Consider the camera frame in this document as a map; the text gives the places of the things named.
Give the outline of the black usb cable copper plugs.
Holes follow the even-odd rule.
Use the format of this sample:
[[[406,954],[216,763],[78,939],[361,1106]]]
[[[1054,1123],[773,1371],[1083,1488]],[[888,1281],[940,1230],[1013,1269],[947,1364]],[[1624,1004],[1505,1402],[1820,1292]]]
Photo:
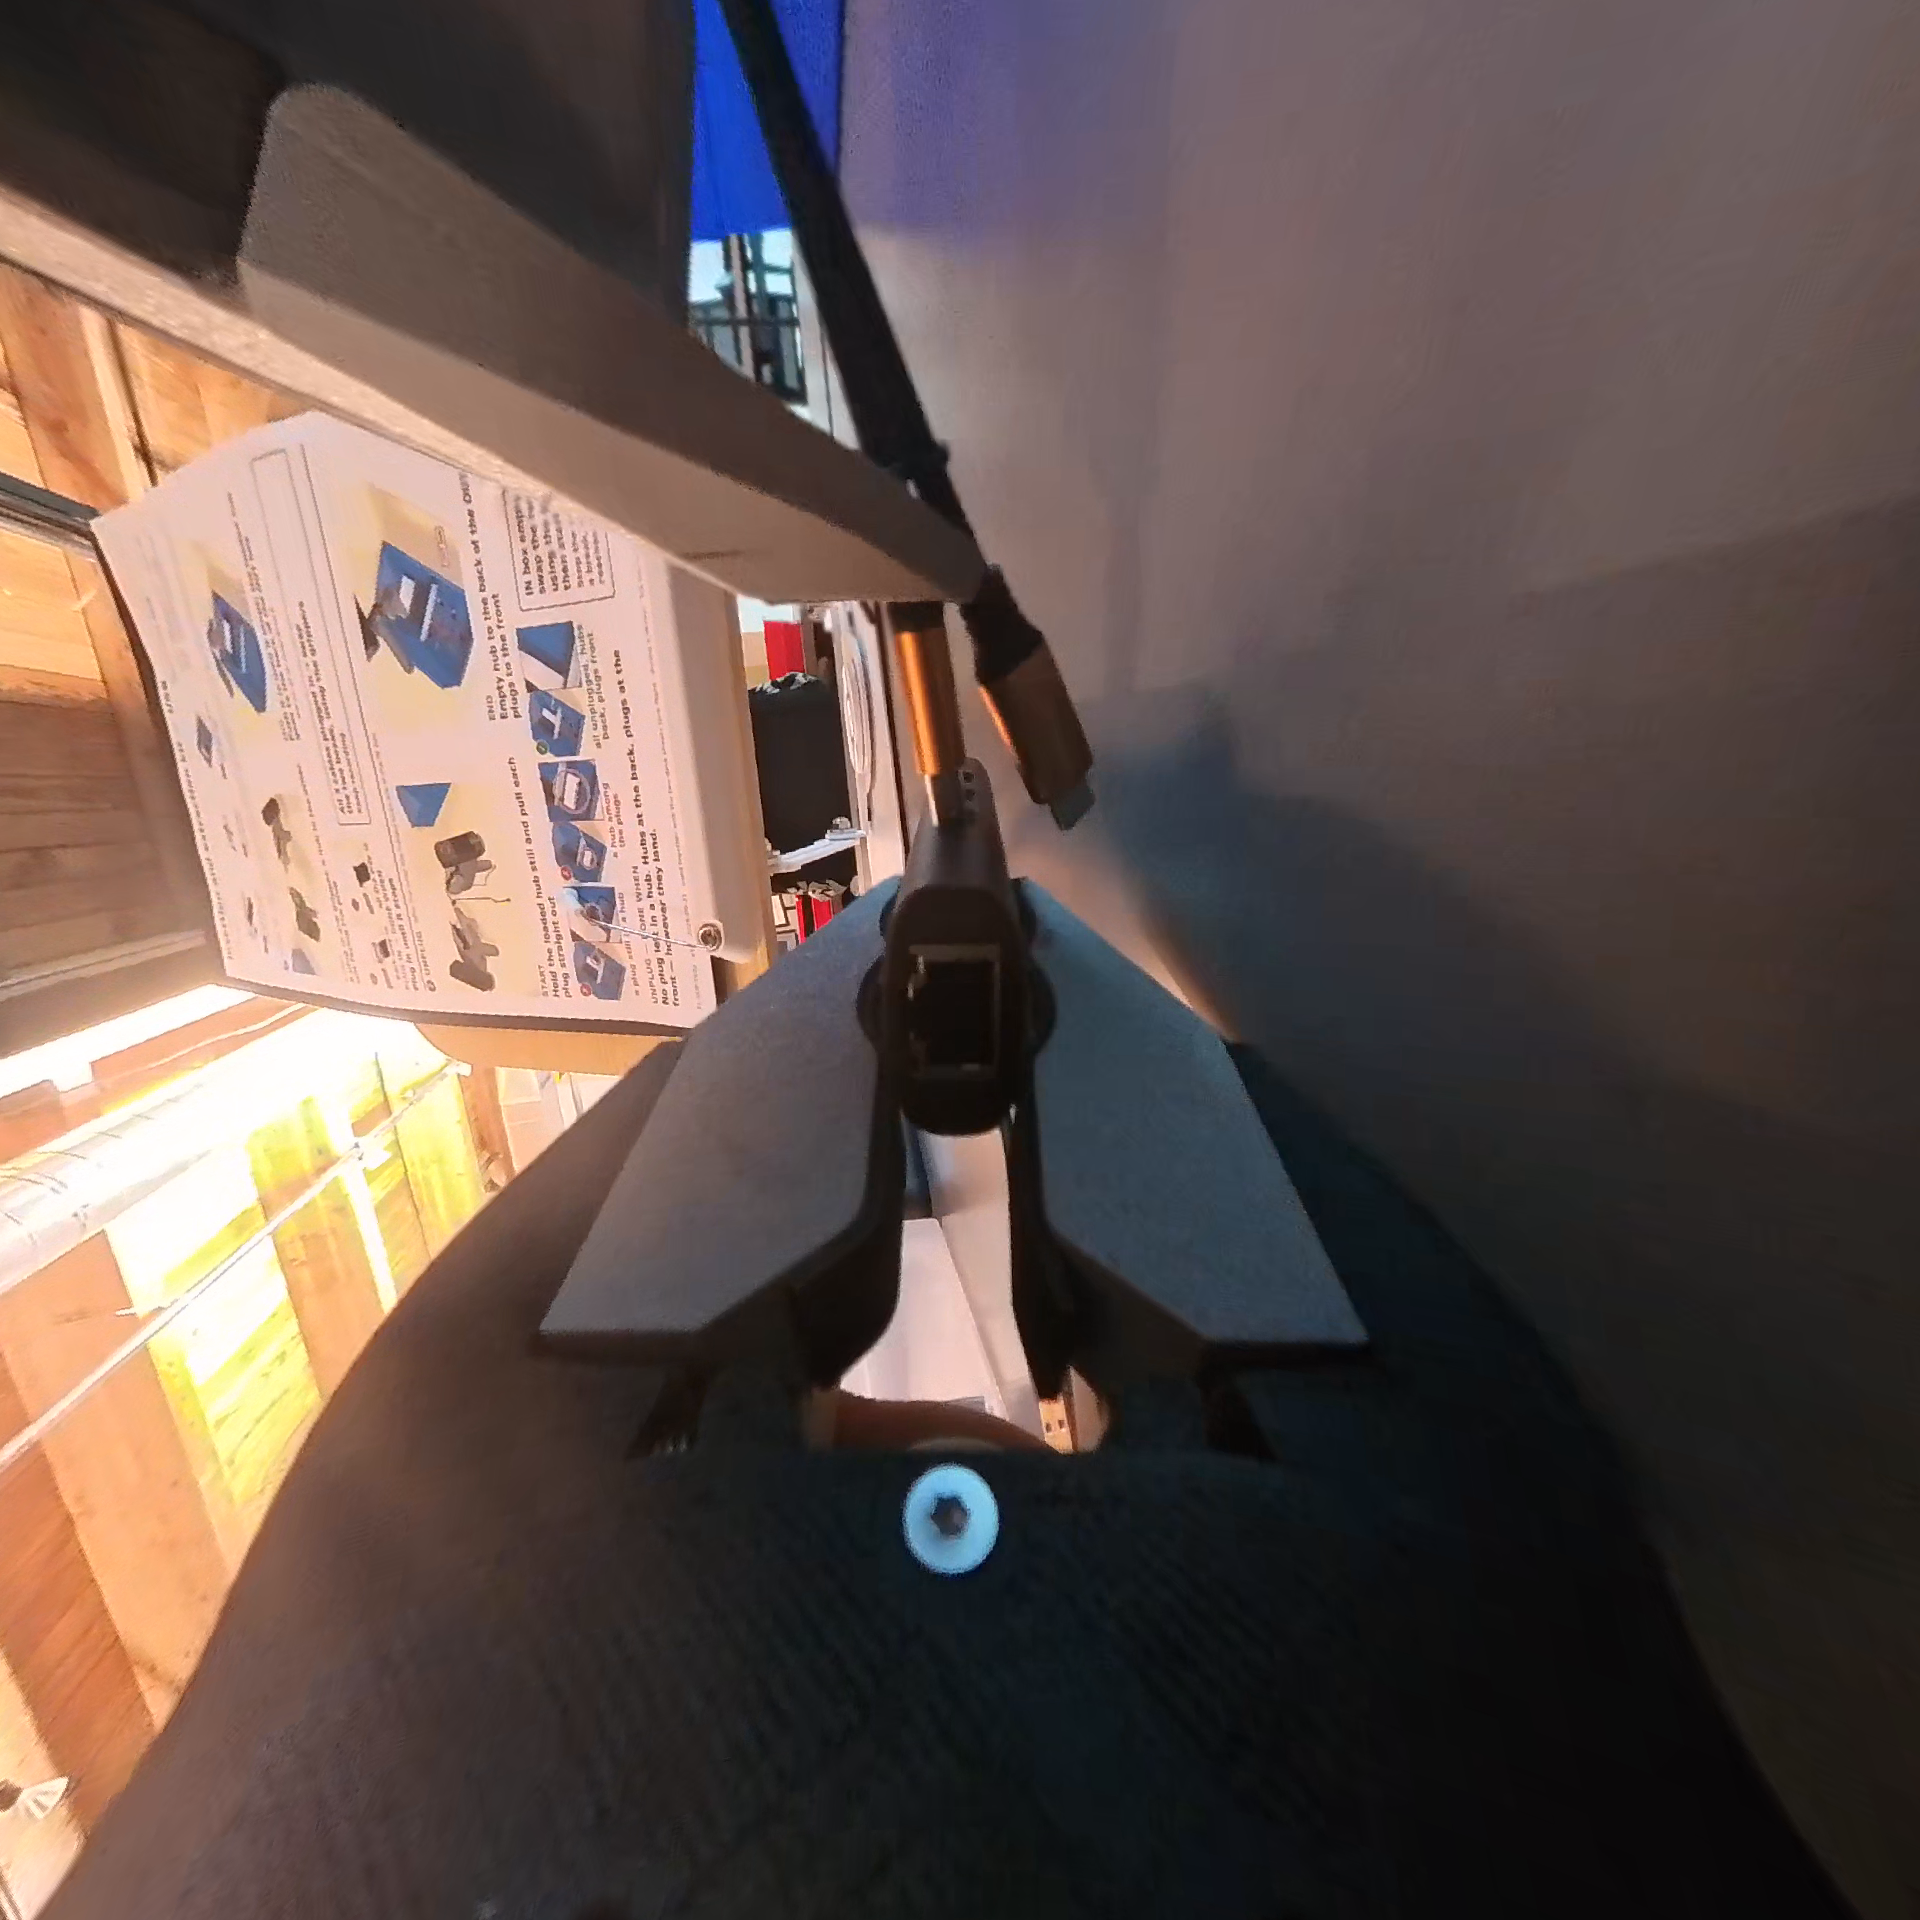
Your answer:
[[[857,240],[837,165],[827,157],[774,4],[723,2],[740,75],[811,278],[832,362],[862,452],[970,545],[974,526],[933,434],[921,393]],[[1004,574],[984,565],[970,593],[949,593],[968,627],[974,676],[1026,796],[1068,833],[1093,806],[1093,750],[1042,632]]]

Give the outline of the grey usb hub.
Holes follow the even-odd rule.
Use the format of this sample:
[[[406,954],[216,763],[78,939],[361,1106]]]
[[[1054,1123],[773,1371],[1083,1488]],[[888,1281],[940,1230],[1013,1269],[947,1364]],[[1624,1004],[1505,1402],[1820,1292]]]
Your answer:
[[[912,1128],[981,1137],[1022,1100],[1048,1018],[986,768],[963,761],[952,794],[956,811],[917,829],[880,913],[860,1020]]]

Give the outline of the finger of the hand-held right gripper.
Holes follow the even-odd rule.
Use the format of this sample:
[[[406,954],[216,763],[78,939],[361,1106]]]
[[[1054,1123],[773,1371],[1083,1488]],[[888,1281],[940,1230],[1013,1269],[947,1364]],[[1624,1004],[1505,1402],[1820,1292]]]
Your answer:
[[[273,379],[768,604],[963,604],[976,541],[334,86],[269,107],[236,257]]]

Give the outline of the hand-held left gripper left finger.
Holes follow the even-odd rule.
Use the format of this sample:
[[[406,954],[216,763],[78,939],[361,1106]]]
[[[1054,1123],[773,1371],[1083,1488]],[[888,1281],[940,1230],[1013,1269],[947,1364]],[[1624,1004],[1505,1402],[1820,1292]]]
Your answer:
[[[548,1350],[838,1385],[898,1302],[905,1132],[860,987],[896,881],[677,1049],[542,1322]]]

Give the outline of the printed instruction sheet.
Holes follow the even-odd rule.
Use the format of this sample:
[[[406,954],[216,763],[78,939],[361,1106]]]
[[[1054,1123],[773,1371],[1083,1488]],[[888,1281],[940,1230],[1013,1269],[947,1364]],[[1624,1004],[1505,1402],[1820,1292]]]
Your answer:
[[[731,885],[662,554],[320,414],[91,534],[234,987],[435,1024],[716,1009]]]

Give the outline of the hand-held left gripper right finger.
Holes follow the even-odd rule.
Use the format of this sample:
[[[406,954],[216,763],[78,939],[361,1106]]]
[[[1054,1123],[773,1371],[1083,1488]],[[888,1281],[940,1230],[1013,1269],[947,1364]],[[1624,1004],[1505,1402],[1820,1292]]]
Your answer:
[[[1038,1392],[1362,1353],[1370,1336],[1214,1027],[1030,881],[1052,1027],[1005,1128]]]

